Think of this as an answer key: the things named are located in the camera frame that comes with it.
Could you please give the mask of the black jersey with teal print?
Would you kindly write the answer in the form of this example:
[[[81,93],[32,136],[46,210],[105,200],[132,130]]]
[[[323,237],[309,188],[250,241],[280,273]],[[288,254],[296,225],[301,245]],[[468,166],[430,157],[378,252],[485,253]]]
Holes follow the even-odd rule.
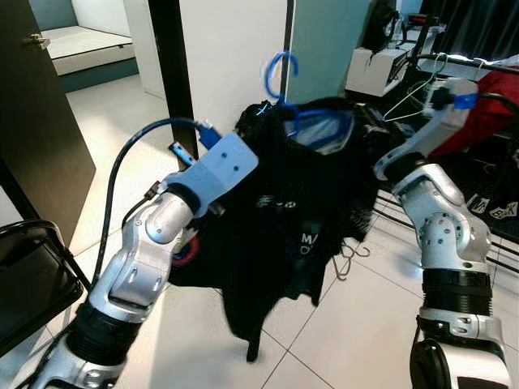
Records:
[[[172,284],[219,290],[249,363],[279,300],[319,303],[327,264],[347,238],[366,238],[380,188],[367,162],[367,126],[354,126],[340,152],[322,155],[285,136],[288,119],[270,101],[242,111],[234,129],[259,165],[220,198],[225,212],[196,220],[196,235],[172,255]]]

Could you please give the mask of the blue plastic hanger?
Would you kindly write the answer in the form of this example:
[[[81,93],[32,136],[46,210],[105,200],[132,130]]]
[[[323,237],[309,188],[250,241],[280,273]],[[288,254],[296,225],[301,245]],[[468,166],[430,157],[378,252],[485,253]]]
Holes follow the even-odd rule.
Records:
[[[292,103],[284,92],[276,92],[272,86],[278,70],[288,71],[290,77],[296,77],[299,74],[298,57],[290,51],[281,51],[264,68],[264,91],[274,101],[274,106],[289,114],[289,119],[283,122],[285,136],[322,155],[345,148],[353,134],[353,114],[345,109],[303,108]]]

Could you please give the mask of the white shelf unit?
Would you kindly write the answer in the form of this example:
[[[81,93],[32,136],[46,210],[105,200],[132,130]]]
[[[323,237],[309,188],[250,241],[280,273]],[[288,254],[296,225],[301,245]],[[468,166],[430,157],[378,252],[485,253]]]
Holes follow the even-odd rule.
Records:
[[[385,96],[403,81],[414,47],[414,42],[404,42],[399,48],[387,47],[378,52],[354,49],[345,90]]]

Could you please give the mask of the red cloth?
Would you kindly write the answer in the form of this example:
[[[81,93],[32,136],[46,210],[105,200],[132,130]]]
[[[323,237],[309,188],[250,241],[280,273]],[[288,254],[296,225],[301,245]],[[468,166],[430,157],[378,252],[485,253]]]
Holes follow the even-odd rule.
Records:
[[[477,81],[479,92],[497,93],[506,96],[515,105],[519,105],[519,75],[491,71]],[[465,125],[445,144],[439,146],[431,156],[445,156],[449,153],[462,152],[511,126],[516,114],[509,111],[504,103],[497,100],[478,99],[477,107],[468,115]]]

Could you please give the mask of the black bag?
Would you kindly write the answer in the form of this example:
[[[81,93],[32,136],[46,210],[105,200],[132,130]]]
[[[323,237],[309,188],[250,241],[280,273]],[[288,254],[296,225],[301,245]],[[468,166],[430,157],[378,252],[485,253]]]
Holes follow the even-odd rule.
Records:
[[[373,0],[359,47],[373,53],[382,51],[389,44],[398,19],[396,0]]]

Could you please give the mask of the black curtains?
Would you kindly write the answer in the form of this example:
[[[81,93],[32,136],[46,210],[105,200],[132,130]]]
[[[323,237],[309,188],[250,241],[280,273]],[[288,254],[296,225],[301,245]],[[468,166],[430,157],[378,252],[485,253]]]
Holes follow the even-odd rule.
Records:
[[[422,0],[445,25],[434,41],[437,53],[500,60],[519,54],[518,0]]]

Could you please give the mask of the black pillar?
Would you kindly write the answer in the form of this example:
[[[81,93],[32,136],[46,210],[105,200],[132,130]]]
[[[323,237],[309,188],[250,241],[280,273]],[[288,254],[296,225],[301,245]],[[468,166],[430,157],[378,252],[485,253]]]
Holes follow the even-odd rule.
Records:
[[[171,118],[193,118],[191,88],[179,0],[148,0],[158,49],[163,92]]]

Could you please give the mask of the dark brown door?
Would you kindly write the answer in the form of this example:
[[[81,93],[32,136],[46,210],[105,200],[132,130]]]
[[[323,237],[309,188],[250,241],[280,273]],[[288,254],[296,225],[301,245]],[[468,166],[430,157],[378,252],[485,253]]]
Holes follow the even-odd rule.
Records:
[[[28,0],[0,0],[0,186],[23,220],[54,222],[71,247],[97,168]]]

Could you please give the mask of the black folding chair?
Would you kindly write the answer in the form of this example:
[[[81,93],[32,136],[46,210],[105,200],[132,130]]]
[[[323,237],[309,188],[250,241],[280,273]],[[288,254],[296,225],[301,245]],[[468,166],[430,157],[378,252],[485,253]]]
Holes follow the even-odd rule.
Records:
[[[54,222],[0,227],[0,356],[47,326],[90,286]]]

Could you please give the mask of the white mattress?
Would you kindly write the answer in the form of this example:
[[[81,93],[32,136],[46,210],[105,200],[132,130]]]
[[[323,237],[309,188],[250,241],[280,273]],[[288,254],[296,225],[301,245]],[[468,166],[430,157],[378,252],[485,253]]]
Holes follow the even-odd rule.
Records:
[[[135,58],[132,38],[82,26],[42,31],[57,75]]]

